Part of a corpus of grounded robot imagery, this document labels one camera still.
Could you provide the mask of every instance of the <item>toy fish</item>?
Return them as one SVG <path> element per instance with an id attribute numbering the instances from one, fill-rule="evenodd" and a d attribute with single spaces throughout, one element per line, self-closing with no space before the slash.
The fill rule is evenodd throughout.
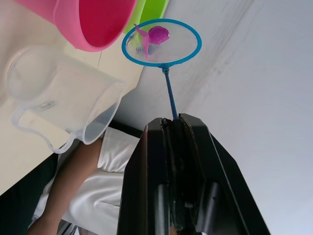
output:
<path id="1" fill-rule="evenodd" d="M 169 31 L 162 26 L 154 26 L 149 32 L 140 29 L 136 24 L 136 31 L 142 36 L 142 45 L 145 50 L 145 58 L 148 59 L 149 44 L 160 45 L 170 38 Z"/>

